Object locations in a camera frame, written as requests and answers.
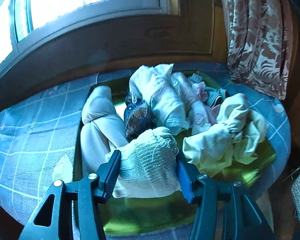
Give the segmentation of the white beige stocking bundle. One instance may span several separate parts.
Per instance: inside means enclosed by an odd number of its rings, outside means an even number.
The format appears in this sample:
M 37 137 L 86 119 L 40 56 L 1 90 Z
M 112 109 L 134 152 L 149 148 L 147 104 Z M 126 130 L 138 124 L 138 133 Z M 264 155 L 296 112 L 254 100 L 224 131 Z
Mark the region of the white beige stocking bundle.
M 82 173 L 87 176 L 107 161 L 106 154 L 128 144 L 125 123 L 116 113 L 108 86 L 97 86 L 89 95 L 82 122 Z

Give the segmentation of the pale green ribbed sock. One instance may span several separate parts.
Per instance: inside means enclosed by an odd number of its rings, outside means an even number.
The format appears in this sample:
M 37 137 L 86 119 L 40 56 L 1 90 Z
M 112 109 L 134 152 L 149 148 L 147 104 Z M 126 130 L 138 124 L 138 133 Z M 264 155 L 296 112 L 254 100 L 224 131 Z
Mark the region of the pale green ribbed sock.
M 114 198 L 161 198 L 180 190 L 177 142 L 168 128 L 148 129 L 118 150 L 121 163 Z

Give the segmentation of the navy lace garment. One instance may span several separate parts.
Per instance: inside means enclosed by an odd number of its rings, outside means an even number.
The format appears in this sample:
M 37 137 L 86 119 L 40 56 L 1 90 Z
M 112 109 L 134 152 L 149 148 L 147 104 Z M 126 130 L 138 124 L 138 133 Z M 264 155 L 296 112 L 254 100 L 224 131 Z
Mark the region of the navy lace garment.
M 132 94 L 128 92 L 125 104 L 124 122 L 128 142 L 136 139 L 144 131 L 156 128 L 153 122 L 154 115 L 145 100 L 138 98 L 136 103 L 133 103 Z

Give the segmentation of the cream yellow sock bundle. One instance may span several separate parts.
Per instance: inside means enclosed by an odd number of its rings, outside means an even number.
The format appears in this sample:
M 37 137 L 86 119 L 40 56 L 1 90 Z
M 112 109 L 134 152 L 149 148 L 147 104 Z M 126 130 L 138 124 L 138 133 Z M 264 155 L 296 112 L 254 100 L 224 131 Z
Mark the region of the cream yellow sock bundle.
M 230 132 L 236 161 L 248 165 L 258 158 L 256 149 L 266 138 L 268 123 L 260 113 L 249 107 L 243 93 L 237 93 L 223 101 L 217 121 L 224 124 Z

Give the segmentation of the white pink cartoon sock bundle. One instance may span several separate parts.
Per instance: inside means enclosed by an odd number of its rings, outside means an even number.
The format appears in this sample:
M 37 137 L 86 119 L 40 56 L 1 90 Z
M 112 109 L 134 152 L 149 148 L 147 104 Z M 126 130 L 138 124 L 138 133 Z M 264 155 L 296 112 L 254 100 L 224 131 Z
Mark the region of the white pink cartoon sock bundle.
M 217 120 L 220 105 L 210 108 L 206 102 L 208 92 L 202 77 L 194 74 L 195 81 L 191 81 L 181 72 L 175 72 L 171 76 L 173 87 L 189 111 L 191 134 L 196 135 L 207 131 Z

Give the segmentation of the white sheer sock bundle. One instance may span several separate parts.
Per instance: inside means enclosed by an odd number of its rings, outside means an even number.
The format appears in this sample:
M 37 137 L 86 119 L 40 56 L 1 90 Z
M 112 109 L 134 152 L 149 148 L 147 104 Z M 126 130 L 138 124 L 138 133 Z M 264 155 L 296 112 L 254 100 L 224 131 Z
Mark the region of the white sheer sock bundle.
M 144 100 L 154 114 L 154 123 L 170 129 L 173 135 L 188 130 L 185 105 L 171 81 L 174 64 L 140 66 L 129 80 L 132 101 Z

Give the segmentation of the grey-blue sock bundle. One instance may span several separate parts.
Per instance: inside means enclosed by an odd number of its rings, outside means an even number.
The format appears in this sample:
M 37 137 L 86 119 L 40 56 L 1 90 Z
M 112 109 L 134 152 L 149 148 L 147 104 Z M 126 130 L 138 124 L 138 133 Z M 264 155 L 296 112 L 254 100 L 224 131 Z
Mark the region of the grey-blue sock bundle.
M 199 100 L 210 108 L 220 105 L 226 98 L 226 90 L 222 88 L 212 88 L 206 85 L 202 76 L 193 74 L 188 77 L 192 90 L 198 96 Z

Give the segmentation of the peach sock bundle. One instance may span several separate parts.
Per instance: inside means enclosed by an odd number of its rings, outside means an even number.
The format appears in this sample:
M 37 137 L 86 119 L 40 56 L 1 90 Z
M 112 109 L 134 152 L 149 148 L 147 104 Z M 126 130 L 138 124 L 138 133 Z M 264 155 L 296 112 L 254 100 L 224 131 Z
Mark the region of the peach sock bundle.
M 200 172 L 213 177 L 232 165 L 234 158 L 233 136 L 224 123 L 212 125 L 207 131 L 185 137 L 182 152 L 187 161 Z

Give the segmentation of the blue patterned tablecloth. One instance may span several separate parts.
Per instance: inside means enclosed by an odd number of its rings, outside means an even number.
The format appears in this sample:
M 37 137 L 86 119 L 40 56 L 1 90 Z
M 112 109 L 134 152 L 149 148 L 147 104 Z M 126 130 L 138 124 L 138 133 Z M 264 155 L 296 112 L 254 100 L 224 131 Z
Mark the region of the blue patterned tablecloth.
M 265 191 L 282 173 L 291 149 L 290 123 L 281 102 L 230 79 L 221 63 L 177 63 L 175 71 L 200 73 L 205 83 L 230 95 L 243 93 L 249 107 L 268 123 L 267 138 L 275 161 L 259 182 Z M 0 206 L 20 224 L 31 213 L 52 182 L 79 178 L 79 130 L 83 104 L 74 101 L 69 82 L 46 89 L 0 112 Z

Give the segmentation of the brown floral curtain right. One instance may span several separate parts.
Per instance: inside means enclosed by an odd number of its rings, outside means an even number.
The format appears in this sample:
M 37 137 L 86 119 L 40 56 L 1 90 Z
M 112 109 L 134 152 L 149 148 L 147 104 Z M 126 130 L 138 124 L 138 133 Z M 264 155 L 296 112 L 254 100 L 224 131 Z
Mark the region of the brown floral curtain right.
M 293 52 L 288 0 L 221 0 L 230 77 L 284 100 Z

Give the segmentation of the window with grey frame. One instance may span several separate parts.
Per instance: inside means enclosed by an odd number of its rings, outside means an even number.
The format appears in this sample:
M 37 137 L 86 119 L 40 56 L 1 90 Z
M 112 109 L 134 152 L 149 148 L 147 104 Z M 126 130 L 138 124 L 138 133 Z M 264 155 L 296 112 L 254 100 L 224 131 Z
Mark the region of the window with grey frame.
M 77 28 L 135 15 L 177 15 L 179 0 L 0 0 L 0 79 L 47 42 Z

